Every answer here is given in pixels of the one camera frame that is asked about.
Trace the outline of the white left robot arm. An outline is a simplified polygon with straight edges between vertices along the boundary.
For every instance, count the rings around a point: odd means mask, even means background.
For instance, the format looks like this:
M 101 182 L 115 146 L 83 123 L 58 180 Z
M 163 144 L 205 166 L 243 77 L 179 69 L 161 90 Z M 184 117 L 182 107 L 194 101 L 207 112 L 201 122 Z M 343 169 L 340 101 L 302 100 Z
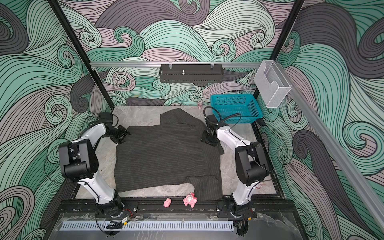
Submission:
M 83 186 L 95 199 L 97 209 L 104 215 L 118 218 L 124 204 L 118 192 L 110 187 L 99 173 L 99 160 L 95 149 L 102 138 L 121 144 L 130 133 L 119 125 L 114 126 L 114 115 L 99 113 L 77 139 L 59 145 L 59 162 L 62 176 Z

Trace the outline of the dark grey pinstripe shirt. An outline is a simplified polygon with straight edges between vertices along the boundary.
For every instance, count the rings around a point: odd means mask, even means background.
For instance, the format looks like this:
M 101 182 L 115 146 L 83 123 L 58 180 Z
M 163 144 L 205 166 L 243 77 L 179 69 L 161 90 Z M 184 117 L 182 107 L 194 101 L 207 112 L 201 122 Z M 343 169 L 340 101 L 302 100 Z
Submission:
M 128 127 L 129 135 L 116 147 L 116 191 L 188 183 L 199 201 L 219 200 L 224 150 L 201 140 L 206 124 L 182 109 L 161 114 L 160 121 Z

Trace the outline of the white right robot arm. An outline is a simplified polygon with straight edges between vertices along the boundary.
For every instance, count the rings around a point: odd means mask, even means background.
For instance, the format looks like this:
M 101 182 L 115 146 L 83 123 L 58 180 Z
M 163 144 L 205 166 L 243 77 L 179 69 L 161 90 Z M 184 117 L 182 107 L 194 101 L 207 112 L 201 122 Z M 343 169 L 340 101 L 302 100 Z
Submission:
M 224 120 L 218 121 L 214 115 L 205 116 L 205 122 L 208 129 L 203 132 L 201 141 L 213 147 L 224 143 L 233 150 L 235 156 L 239 182 L 232 193 L 233 201 L 223 210 L 233 218 L 247 219 L 246 214 L 252 209 L 250 204 L 255 189 L 270 174 L 264 164 L 267 158 L 263 146 L 241 137 Z

